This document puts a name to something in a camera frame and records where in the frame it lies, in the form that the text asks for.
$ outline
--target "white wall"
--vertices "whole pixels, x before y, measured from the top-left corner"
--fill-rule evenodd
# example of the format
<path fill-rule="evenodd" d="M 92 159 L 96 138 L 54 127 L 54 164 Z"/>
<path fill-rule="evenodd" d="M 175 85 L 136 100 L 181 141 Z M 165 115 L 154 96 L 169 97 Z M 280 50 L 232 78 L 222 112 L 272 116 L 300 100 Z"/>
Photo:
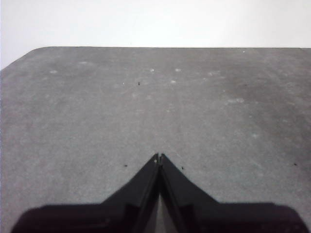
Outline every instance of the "white wall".
<path fill-rule="evenodd" d="M 1 68 L 45 46 L 311 47 L 311 0 L 1 0 Z"/>

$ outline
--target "gray speckled surface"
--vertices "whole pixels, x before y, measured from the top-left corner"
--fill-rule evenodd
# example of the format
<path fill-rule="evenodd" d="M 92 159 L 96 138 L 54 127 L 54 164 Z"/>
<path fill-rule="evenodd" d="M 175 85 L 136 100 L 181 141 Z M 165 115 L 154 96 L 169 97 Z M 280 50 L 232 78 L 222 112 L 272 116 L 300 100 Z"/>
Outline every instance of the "gray speckled surface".
<path fill-rule="evenodd" d="M 155 152 L 218 201 L 311 227 L 309 49 L 41 48 L 1 85 L 2 233 L 28 208 L 103 201 Z"/>

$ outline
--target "dust spot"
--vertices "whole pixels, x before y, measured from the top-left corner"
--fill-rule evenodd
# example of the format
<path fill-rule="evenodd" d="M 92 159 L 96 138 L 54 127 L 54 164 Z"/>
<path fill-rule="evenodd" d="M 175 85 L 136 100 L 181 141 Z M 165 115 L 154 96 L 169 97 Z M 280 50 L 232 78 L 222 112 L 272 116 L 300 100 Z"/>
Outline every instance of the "dust spot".
<path fill-rule="evenodd" d="M 253 134 L 252 134 L 252 137 L 253 137 L 253 138 L 258 138 L 259 135 L 258 135 L 257 133 L 253 133 Z"/>
<path fill-rule="evenodd" d="M 243 98 L 231 99 L 228 100 L 228 103 L 244 103 L 244 99 Z"/>
<path fill-rule="evenodd" d="M 209 76 L 220 76 L 220 70 L 216 70 L 216 71 L 211 71 L 208 73 Z"/>

